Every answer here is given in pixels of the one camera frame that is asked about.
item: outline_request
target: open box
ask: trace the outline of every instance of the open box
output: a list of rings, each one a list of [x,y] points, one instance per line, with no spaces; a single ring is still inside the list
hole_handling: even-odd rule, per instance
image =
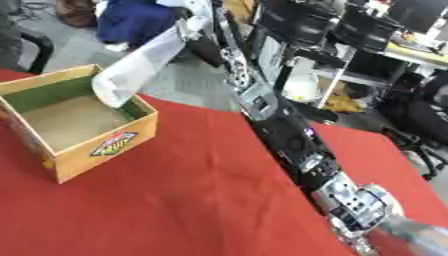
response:
[[[0,84],[0,109],[13,130],[63,183],[155,136],[157,111],[134,96],[104,105],[88,65]]]

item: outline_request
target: red table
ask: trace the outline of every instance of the red table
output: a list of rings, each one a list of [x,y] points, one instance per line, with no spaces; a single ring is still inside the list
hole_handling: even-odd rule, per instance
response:
[[[0,124],[0,255],[351,255],[239,114],[145,99],[160,111],[156,138],[64,185]],[[357,182],[448,226],[447,209],[385,137],[315,127]]]

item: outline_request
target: black wheel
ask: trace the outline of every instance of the black wheel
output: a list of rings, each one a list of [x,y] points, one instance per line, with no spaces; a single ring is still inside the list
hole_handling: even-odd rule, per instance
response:
[[[446,166],[446,164],[438,164],[438,165],[436,166],[436,168],[437,168],[437,170],[442,171],[443,168],[445,168],[445,166]]]

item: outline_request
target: person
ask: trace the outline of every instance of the person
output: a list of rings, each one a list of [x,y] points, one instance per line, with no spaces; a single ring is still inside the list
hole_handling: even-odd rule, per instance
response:
[[[0,69],[15,69],[22,52],[20,31],[8,17],[10,0],[0,1]]]

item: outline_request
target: computer monitor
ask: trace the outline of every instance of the computer monitor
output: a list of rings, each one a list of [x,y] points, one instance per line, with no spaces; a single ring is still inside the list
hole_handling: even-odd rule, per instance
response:
[[[426,34],[448,6],[448,0],[397,0],[389,16],[405,28]]]

